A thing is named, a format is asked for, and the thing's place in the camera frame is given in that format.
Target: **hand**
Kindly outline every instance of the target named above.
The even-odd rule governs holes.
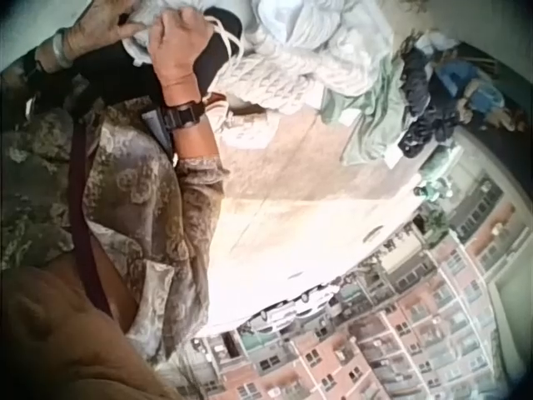
[[[122,14],[130,13],[138,0],[92,0],[85,13],[67,30],[64,51],[74,60],[83,54],[130,38],[146,27],[127,22],[118,25]]]
[[[209,43],[213,26],[194,8],[166,10],[150,30],[148,52],[165,90],[193,74],[192,66]]]

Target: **black wristwatch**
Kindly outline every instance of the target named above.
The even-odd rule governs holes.
[[[181,106],[162,107],[165,128],[170,133],[175,129],[194,127],[205,113],[206,106],[203,102],[186,102]]]

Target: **car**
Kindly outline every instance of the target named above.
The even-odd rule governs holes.
[[[320,285],[304,292],[296,300],[296,318],[308,318],[323,310],[328,302],[341,290],[338,285]]]
[[[296,305],[293,301],[280,302],[265,308],[254,315],[247,326],[254,332],[273,333],[288,327],[296,318]]]

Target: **building facade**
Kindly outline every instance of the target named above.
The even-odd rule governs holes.
[[[330,302],[337,312],[267,335],[201,339],[192,367],[209,398],[442,400],[506,390],[488,285],[531,245],[531,227],[469,163],[447,177],[448,234],[428,245],[407,224],[348,273]],[[176,386],[191,392],[183,380]]]

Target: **bracelet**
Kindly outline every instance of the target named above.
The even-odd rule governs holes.
[[[57,63],[62,68],[70,68],[72,66],[72,61],[65,56],[65,49],[63,48],[63,39],[65,38],[66,29],[62,27],[59,29],[52,38],[52,49],[53,54],[56,56]]]

